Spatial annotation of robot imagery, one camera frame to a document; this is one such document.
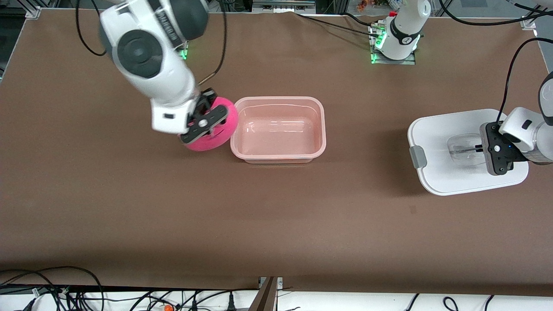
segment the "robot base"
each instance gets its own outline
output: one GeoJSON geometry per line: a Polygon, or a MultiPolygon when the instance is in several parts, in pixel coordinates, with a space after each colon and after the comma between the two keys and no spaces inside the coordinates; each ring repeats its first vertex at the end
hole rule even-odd
{"type": "Polygon", "coordinates": [[[507,174],[493,176],[488,173],[485,162],[463,166],[450,155],[451,137],[479,135],[480,126],[495,121],[497,113],[495,109],[451,113],[420,118],[409,126],[409,151],[426,190],[436,195],[452,195],[517,185],[526,179],[527,162],[514,163],[513,170],[507,174]]]}
{"type": "Polygon", "coordinates": [[[415,65],[415,53],[411,52],[406,59],[394,60],[387,58],[374,45],[371,45],[371,64],[415,65]]]}

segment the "pink plastic tray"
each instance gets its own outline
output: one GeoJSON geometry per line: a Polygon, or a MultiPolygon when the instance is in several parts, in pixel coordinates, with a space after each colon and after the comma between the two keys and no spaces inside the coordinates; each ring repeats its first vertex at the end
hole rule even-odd
{"type": "Polygon", "coordinates": [[[325,112],[312,97],[245,97],[235,106],[231,150],[248,163],[307,163],[325,150],[325,112]]]}

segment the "gray clip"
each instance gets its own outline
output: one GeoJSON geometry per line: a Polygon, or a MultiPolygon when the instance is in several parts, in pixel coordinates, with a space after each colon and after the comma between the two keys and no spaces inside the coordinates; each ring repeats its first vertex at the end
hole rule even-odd
{"type": "Polygon", "coordinates": [[[424,149],[421,146],[410,147],[409,153],[411,154],[411,160],[413,161],[413,166],[415,168],[423,168],[428,164],[426,161],[426,155],[424,154],[424,149]]]}

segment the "metal bracket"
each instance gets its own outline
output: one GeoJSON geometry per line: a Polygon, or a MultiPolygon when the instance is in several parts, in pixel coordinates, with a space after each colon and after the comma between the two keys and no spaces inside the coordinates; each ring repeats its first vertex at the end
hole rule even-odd
{"type": "Polygon", "coordinates": [[[520,22],[520,26],[522,27],[522,30],[535,30],[536,29],[536,23],[533,19],[527,19],[520,22]]]}
{"type": "Polygon", "coordinates": [[[380,50],[371,45],[371,64],[415,65],[415,53],[411,52],[406,59],[393,60],[384,56],[380,50]]]}
{"type": "MultiPolygon", "coordinates": [[[[258,282],[258,287],[257,288],[261,288],[263,283],[265,283],[266,279],[267,279],[267,277],[259,277],[259,282],[258,282]]],[[[282,289],[282,284],[283,284],[282,283],[282,278],[281,277],[276,278],[276,283],[277,283],[276,289],[281,290],[282,289]]]]}
{"type": "Polygon", "coordinates": [[[23,8],[26,11],[25,19],[38,19],[38,17],[40,16],[40,11],[42,11],[42,8],[38,6],[36,7],[27,6],[23,8]]]}

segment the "plastic container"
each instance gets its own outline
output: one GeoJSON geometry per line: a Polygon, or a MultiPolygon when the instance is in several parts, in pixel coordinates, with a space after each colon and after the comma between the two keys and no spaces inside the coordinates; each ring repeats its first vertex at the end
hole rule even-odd
{"type": "Polygon", "coordinates": [[[450,157],[457,165],[471,167],[485,164],[486,157],[482,152],[482,138],[479,134],[461,134],[447,140],[450,157]]]}
{"type": "Polygon", "coordinates": [[[326,148],[325,113],[312,97],[245,97],[231,150],[252,164],[307,163],[326,148]]]}

